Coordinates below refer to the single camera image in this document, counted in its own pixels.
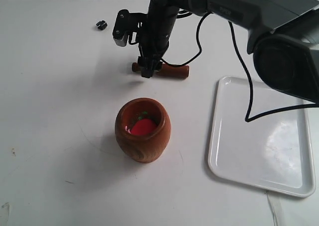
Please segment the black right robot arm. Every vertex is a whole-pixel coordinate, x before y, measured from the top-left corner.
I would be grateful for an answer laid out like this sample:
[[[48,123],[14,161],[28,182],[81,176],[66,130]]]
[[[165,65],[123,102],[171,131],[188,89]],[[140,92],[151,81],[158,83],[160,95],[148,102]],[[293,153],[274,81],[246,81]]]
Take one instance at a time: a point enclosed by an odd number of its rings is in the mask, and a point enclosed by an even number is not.
[[[216,14],[249,33],[247,53],[272,89],[319,101],[317,0],[151,0],[139,36],[141,75],[152,77],[168,48],[177,13]]]

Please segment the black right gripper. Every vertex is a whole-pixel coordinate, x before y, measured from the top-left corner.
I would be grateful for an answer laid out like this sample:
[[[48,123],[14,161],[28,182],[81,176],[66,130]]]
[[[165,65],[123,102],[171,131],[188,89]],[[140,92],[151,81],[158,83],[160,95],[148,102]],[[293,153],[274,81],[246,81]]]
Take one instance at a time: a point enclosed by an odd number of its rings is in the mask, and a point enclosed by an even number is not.
[[[138,65],[142,77],[151,78],[161,68],[161,58],[168,49],[177,14],[176,6],[149,6],[147,20],[139,33]]]

